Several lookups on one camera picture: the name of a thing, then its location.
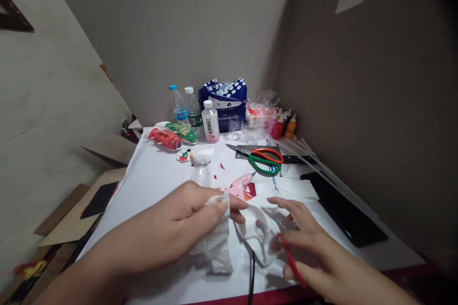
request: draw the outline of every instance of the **green scissors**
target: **green scissors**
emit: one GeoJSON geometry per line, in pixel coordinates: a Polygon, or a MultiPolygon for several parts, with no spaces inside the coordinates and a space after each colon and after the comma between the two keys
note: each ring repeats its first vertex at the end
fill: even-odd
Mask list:
{"type": "Polygon", "coordinates": [[[230,144],[226,144],[226,145],[229,148],[231,148],[231,149],[233,149],[235,151],[238,151],[239,153],[247,155],[249,161],[251,162],[251,164],[253,164],[254,169],[256,169],[260,173],[264,173],[264,174],[267,174],[267,175],[277,175],[280,172],[281,164],[283,162],[285,162],[285,159],[283,158],[283,156],[278,151],[273,150],[273,149],[261,148],[261,149],[250,150],[250,149],[245,149],[245,148],[239,148],[239,147],[237,147],[235,145],[230,145],[230,144]],[[271,158],[271,157],[269,157],[269,156],[267,156],[267,155],[265,155],[263,153],[272,153],[272,154],[276,155],[279,159],[278,160],[274,160],[273,158],[271,158]],[[256,162],[273,166],[273,171],[266,171],[266,170],[260,168],[256,164],[256,162]]]}

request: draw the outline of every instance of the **black cable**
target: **black cable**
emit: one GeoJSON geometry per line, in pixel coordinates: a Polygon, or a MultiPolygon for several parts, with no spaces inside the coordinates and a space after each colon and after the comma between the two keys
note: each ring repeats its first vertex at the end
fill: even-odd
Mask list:
{"type": "Polygon", "coordinates": [[[253,293],[254,293],[254,267],[256,263],[256,254],[253,250],[253,271],[251,273],[251,285],[250,285],[250,293],[248,294],[248,305],[253,304],[253,293]]]}

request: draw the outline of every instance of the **plastic bottle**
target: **plastic bottle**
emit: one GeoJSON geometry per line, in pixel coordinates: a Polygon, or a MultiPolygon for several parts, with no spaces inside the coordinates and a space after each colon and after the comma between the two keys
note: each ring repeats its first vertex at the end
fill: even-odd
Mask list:
{"type": "Polygon", "coordinates": [[[291,119],[291,109],[289,109],[288,111],[285,111],[284,115],[283,115],[283,131],[281,132],[281,135],[284,136],[285,135],[285,131],[286,131],[286,125],[288,124],[288,122],[290,121],[291,119]]]}
{"type": "Polygon", "coordinates": [[[273,128],[275,127],[276,123],[277,123],[277,111],[274,111],[272,114],[272,118],[269,121],[269,124],[267,125],[267,134],[268,135],[273,134],[273,128]]]}
{"type": "Polygon", "coordinates": [[[291,118],[288,126],[286,127],[285,138],[290,139],[294,134],[294,130],[296,129],[296,114],[291,118]]]}
{"type": "Polygon", "coordinates": [[[202,111],[204,130],[207,143],[217,143],[219,141],[218,111],[212,109],[211,100],[204,101],[205,109],[202,111]]]}
{"type": "Polygon", "coordinates": [[[187,100],[187,115],[189,122],[191,123],[192,131],[199,137],[202,134],[204,128],[204,122],[202,120],[202,113],[200,112],[199,101],[194,94],[194,88],[185,88],[186,100],[187,100]]]}
{"type": "Polygon", "coordinates": [[[281,137],[281,132],[283,131],[283,116],[284,114],[282,113],[280,115],[280,118],[278,119],[277,123],[275,124],[275,127],[273,128],[273,135],[272,138],[275,140],[279,140],[281,137]]]}
{"type": "Polygon", "coordinates": [[[180,92],[177,91],[177,86],[170,85],[168,88],[170,89],[170,103],[172,104],[172,110],[177,122],[180,124],[189,124],[186,103],[180,92]]]}

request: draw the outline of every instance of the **bottle cap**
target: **bottle cap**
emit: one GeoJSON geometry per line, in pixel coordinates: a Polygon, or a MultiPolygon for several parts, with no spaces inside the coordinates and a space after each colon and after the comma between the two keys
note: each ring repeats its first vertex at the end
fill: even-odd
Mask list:
{"type": "Polygon", "coordinates": [[[205,100],[204,101],[204,107],[209,110],[213,106],[213,102],[211,100],[205,100]]]}

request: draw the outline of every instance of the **blue polka dot bag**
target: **blue polka dot bag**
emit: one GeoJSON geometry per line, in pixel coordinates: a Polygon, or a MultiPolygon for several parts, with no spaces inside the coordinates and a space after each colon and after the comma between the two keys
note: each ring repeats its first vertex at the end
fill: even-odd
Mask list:
{"type": "Polygon", "coordinates": [[[204,84],[199,90],[200,109],[204,110],[204,101],[211,100],[218,111],[219,132],[229,131],[231,117],[239,115],[245,121],[247,85],[243,79],[230,83],[218,83],[217,79],[204,84]]]}

